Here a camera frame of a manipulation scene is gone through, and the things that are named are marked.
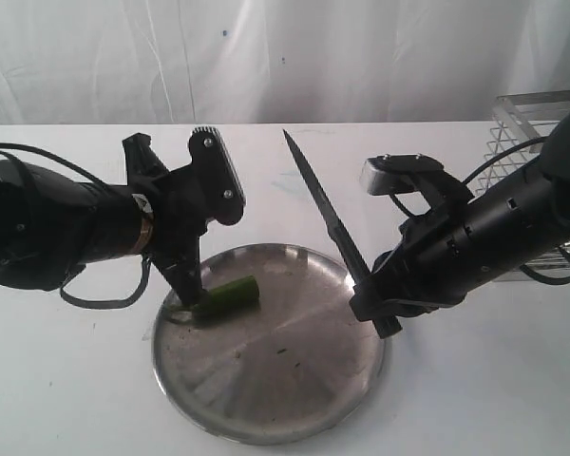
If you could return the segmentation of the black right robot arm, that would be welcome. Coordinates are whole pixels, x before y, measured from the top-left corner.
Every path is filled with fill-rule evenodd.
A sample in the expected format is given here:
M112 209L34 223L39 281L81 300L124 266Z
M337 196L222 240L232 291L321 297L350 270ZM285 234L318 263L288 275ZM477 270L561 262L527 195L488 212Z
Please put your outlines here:
M370 194L419 192L429 209L401 225L396 248L355 286L351 308L360 321L455 306L570 240L570 114L539 156L478 198L428 156L369 158L363 175Z

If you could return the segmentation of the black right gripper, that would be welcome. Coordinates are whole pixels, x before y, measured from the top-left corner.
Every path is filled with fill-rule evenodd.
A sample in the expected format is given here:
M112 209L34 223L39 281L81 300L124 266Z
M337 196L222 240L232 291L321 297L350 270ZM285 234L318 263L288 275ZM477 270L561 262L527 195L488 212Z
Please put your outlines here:
M434 212L403 224L396 248L374 264L354 264L350 307L358 321L430 314L475 289L475 210Z

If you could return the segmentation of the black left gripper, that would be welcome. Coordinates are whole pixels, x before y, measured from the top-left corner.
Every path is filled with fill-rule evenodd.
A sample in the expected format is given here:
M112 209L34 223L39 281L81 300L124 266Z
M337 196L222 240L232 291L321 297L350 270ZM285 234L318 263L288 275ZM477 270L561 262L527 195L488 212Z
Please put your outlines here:
M154 261L183 307L193 307L204 294L200 236L206 233L194 172L189 165L167 169L146 134L133 134L122 145L126 186L149 225L134 251Z

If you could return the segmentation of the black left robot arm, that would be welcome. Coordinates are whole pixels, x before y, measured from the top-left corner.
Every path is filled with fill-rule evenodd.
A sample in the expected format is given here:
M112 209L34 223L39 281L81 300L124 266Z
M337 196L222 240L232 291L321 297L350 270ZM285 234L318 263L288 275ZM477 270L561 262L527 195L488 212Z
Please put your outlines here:
M143 133L123 140L123 151L126 183L118 185L39 147L0 142L0 285L119 310L143 295L156 268L184 307L207 296L200 278L206 222L185 193L194 172L168 170ZM142 259L132 295L88 300L67 292L87 264L130 256Z

